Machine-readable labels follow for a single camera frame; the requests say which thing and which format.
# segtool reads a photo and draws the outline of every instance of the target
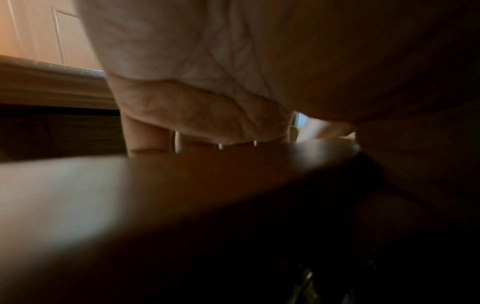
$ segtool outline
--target human skin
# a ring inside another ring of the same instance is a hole
[[[377,191],[348,215],[360,260],[480,221],[477,2],[80,0],[129,155],[281,141],[294,111],[352,124]]]

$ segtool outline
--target wood trim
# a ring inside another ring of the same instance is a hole
[[[0,103],[118,110],[98,70],[0,56]]]

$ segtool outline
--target white door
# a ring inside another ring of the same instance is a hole
[[[71,0],[23,1],[36,58],[102,70]]]

